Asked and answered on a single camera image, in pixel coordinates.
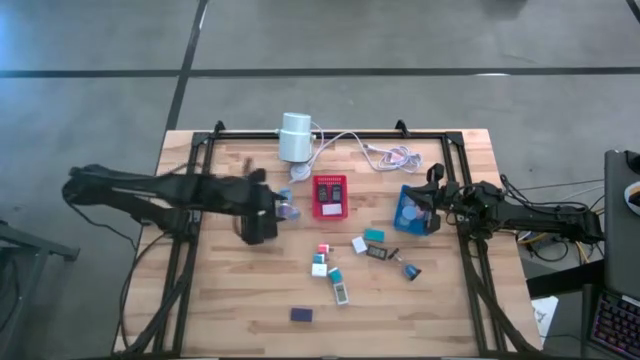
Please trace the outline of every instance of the dark blue block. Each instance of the dark blue block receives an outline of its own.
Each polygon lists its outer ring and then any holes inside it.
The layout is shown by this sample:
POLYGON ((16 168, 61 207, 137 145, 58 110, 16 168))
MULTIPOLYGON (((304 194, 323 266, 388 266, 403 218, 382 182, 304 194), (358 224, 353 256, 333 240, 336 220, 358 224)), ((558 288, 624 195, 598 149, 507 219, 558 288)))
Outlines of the dark blue block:
POLYGON ((311 322, 313 319, 313 310, 291 308, 291 321, 311 322))

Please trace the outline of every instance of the concrete floor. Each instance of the concrete floor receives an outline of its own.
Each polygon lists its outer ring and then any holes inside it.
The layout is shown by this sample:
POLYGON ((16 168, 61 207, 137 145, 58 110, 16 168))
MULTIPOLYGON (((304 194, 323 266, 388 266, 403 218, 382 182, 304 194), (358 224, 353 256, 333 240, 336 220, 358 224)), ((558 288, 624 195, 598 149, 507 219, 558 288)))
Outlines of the concrete floor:
MULTIPOLYGON (((0 0, 0 71, 179 69, 197 5, 0 0)), ((210 0, 193 68, 638 66, 639 35, 624 0, 210 0)), ((0 218, 82 249, 74 264, 48 265, 24 358, 109 353, 133 255, 68 209, 60 188, 71 166, 89 163, 153 173, 176 83, 0 79, 0 218)), ((200 78, 188 82, 177 128, 223 120, 274 129, 284 111, 309 112, 325 128, 389 128, 400 118, 414 128, 488 128, 500 170, 529 187, 602 178, 605 150, 640 150, 638 94, 640 75, 200 78)), ((551 200, 592 186, 529 194, 551 200)), ((138 236, 122 214, 87 213, 138 236)), ((523 257, 528 275, 577 265, 573 250, 544 268, 523 257)), ((576 301, 561 301, 552 333, 578 334, 576 301)), ((576 355, 572 341, 547 348, 576 355)))

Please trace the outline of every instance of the wooden tabletop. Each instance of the wooden tabletop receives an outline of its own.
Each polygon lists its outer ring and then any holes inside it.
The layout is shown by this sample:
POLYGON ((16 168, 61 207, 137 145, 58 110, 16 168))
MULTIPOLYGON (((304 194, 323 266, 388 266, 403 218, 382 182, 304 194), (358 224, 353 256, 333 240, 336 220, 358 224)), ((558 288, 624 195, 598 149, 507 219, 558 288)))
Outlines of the wooden tabletop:
MULTIPOLYGON (((462 132, 473 181, 499 185, 488 131, 462 132)), ((167 133, 158 173, 187 161, 192 133, 167 133)), ((366 142, 383 149, 399 145, 398 140, 366 142)), ((311 180, 288 184, 288 165, 278 160, 277 141, 217 140, 213 173, 240 175, 243 160, 253 158, 256 167, 267 170, 272 189, 292 189, 302 216, 281 223, 273 241, 247 246, 233 233, 231 217, 204 215, 182 355, 477 355, 455 228, 443 221, 439 232, 416 237, 392 226, 401 186, 425 183, 427 169, 444 162, 441 144, 409 139, 402 140, 402 145, 423 155, 418 173, 373 171, 355 140, 338 140, 329 146, 318 157, 314 174, 347 176, 349 215, 343 221, 322 222, 311 216, 311 180), (399 247, 422 274, 409 282, 392 262, 356 255, 351 239, 367 227, 384 230, 384 245, 399 247), (329 266, 341 269, 349 305, 337 306, 329 280, 310 275, 312 255, 321 242, 335 249, 329 266), (313 309, 313 322, 291 322, 291 307, 313 309)), ((462 178, 459 171, 456 176, 462 178)), ((145 229, 141 248, 159 234, 153 227, 145 229)), ((133 275, 125 308, 130 342, 158 309, 169 250, 167 245, 154 247, 133 275)), ((500 305, 525 338, 540 347, 513 236, 496 234, 489 242, 489 258, 500 305)), ((484 311, 483 317, 491 342, 487 314, 484 311)), ((169 324, 167 339, 172 339, 173 322, 169 324)), ((121 347, 118 338, 116 349, 121 347)))

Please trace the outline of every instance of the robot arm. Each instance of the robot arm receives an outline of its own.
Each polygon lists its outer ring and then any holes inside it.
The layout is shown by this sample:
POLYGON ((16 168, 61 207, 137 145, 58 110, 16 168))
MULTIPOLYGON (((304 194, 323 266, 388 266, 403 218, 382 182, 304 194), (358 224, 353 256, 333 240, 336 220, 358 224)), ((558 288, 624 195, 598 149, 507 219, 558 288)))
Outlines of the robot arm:
POLYGON ((72 205, 107 205, 124 211, 137 222, 151 221, 170 234, 188 232, 191 210, 240 216, 242 239, 259 244, 277 236, 275 201, 282 196, 262 184, 258 169, 247 177, 201 174, 148 176, 88 165, 70 170, 62 196, 72 205), (171 208, 147 199, 166 201, 171 208))
POLYGON ((539 206, 515 197, 520 204, 512 204, 506 201, 510 194, 493 184, 482 181, 460 187, 447 182, 440 187, 443 176, 444 166, 436 164, 427 173, 426 185, 405 190, 418 206, 431 213, 426 224, 429 232, 440 228, 436 210, 444 210, 457 216, 460 230, 471 239, 490 239, 497 230, 526 230, 558 233, 585 244, 604 240, 598 215, 587 208, 539 206))

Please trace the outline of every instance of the red container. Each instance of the red container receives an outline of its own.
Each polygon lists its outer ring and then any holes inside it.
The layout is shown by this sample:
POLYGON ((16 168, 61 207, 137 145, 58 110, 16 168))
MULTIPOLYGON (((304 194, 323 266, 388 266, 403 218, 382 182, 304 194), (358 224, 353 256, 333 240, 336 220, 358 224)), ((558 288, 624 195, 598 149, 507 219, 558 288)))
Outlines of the red container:
POLYGON ((347 203, 347 177, 345 175, 315 175, 313 177, 313 217, 320 220, 342 220, 347 217, 349 213, 349 206, 347 203), (329 192, 329 198, 331 198, 331 185, 340 185, 342 187, 342 199, 340 205, 342 206, 342 214, 340 215, 322 215, 322 205, 324 204, 337 204, 334 202, 321 203, 318 200, 318 185, 327 185, 329 192))

